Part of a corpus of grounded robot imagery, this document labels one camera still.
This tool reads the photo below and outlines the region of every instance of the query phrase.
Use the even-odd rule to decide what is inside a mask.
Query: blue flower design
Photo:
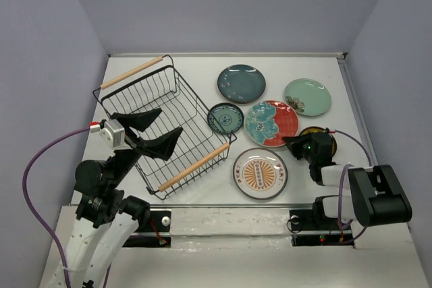
[[[256,143],[264,144],[266,139],[272,139],[279,133],[279,127],[273,117],[276,115],[276,107],[265,101],[252,107],[252,113],[248,114],[244,127]]]

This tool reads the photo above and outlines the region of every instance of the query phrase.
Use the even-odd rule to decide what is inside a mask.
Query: plate
[[[306,127],[304,130],[300,132],[300,135],[305,135],[309,133],[316,133],[316,132],[325,132],[325,129],[319,126],[310,126]],[[335,156],[336,151],[338,150],[338,143],[336,143],[336,139],[331,135],[331,156]]]
[[[274,148],[285,145],[283,137],[297,134],[298,118],[287,104],[266,100],[250,109],[244,128],[255,143]]]
[[[297,79],[290,82],[284,92],[286,102],[298,114],[318,116],[331,106],[330,92],[320,82],[312,79]]]
[[[220,103],[213,106],[207,115],[207,123],[210,128],[221,134],[238,131],[242,127],[243,121],[242,110],[230,103]]]
[[[224,69],[217,79],[221,94],[235,103],[247,104],[261,97],[265,90],[263,74],[245,64],[236,64]]]
[[[234,181],[247,196],[267,200],[279,195],[288,181],[280,156],[265,148],[244,151],[234,163]]]

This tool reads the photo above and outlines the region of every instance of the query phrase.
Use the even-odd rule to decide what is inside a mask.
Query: white plate with orange pattern
[[[276,197],[288,181],[285,163],[265,148],[244,151],[234,163],[233,176],[245,195],[259,200]]]

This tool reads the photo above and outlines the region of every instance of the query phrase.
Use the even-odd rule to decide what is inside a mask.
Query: orange sunburst pattern
[[[244,166],[244,180],[256,191],[268,190],[275,184],[276,172],[273,166],[264,160],[251,160]]]

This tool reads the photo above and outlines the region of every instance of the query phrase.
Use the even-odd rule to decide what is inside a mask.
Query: dish rack
[[[97,98],[96,91],[113,86],[165,58],[170,59],[171,64],[118,88],[101,100]],[[169,55],[157,57],[105,82],[93,94],[109,118],[114,113],[141,113],[161,108],[162,113],[145,132],[136,131],[145,140],[158,138],[179,126],[183,128],[168,161],[142,156],[136,164],[148,192],[161,200],[224,161],[231,143],[237,139],[233,133],[219,134],[209,127],[209,109],[175,69]]]

